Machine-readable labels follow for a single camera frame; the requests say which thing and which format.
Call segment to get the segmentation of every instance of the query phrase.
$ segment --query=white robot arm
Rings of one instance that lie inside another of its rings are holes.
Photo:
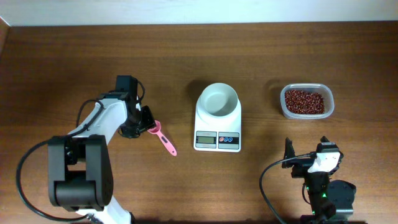
[[[137,96],[137,85],[142,96]],[[108,154],[108,143],[118,131],[126,138],[138,138],[140,133],[155,127],[148,106],[141,107],[145,89],[131,76],[118,76],[116,88],[88,100],[80,108],[95,101],[94,110],[76,129],[66,136],[54,136],[38,143],[20,160],[16,184],[25,205],[36,214],[54,221],[73,222],[88,218],[95,223],[134,223],[132,213],[124,210],[113,197],[113,175]],[[27,157],[41,146],[49,150],[49,199],[52,205],[83,215],[81,218],[59,218],[35,208],[22,190],[21,170]],[[86,170],[68,170],[68,166],[85,162]]]

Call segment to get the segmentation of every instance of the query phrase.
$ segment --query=plastic container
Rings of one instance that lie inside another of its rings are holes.
[[[323,104],[325,105],[325,112],[323,114],[297,114],[290,112],[286,107],[285,93],[289,90],[302,90],[319,93],[323,97]],[[297,83],[285,86],[280,93],[280,104],[284,116],[288,119],[323,119],[329,117],[335,109],[335,102],[330,89],[323,84],[315,83]]]

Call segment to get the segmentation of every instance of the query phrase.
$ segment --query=kidney beans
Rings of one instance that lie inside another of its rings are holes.
[[[285,93],[287,109],[297,114],[323,114],[325,106],[319,93],[289,90]]]

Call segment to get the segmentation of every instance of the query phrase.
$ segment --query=pink spoon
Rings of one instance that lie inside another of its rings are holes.
[[[163,143],[164,147],[166,147],[168,152],[171,155],[176,156],[177,151],[175,150],[174,146],[170,143],[170,141],[160,131],[160,129],[161,129],[160,122],[155,120],[155,124],[156,124],[156,127],[148,129],[148,132],[151,134],[156,134],[159,137],[160,141]]]

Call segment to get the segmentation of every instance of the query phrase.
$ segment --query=white scale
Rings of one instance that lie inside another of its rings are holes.
[[[214,83],[203,90],[195,113],[193,148],[198,151],[241,150],[241,102],[235,90]]]

